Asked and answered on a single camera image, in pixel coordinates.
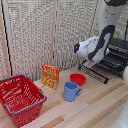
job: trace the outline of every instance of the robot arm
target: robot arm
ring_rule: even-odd
[[[117,21],[127,4],[128,0],[102,0],[98,11],[99,37],[93,36],[88,40],[78,43],[74,47],[74,52],[86,59],[83,64],[91,68],[101,61],[108,53],[107,47],[115,32]]]

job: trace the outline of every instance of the table surface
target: table surface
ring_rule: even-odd
[[[96,66],[95,71],[108,77],[108,84],[78,70],[78,67],[60,72],[57,90],[43,85],[42,80],[35,81],[47,96],[47,101],[39,117],[22,128],[109,128],[128,99],[128,87],[121,77],[106,69]],[[83,74],[87,80],[79,96],[73,102],[68,102],[63,98],[64,83],[70,81],[72,73]],[[1,104],[0,128],[14,128]]]

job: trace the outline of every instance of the cereal box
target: cereal box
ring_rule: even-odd
[[[44,63],[42,65],[42,83],[52,89],[57,89],[60,68]]]

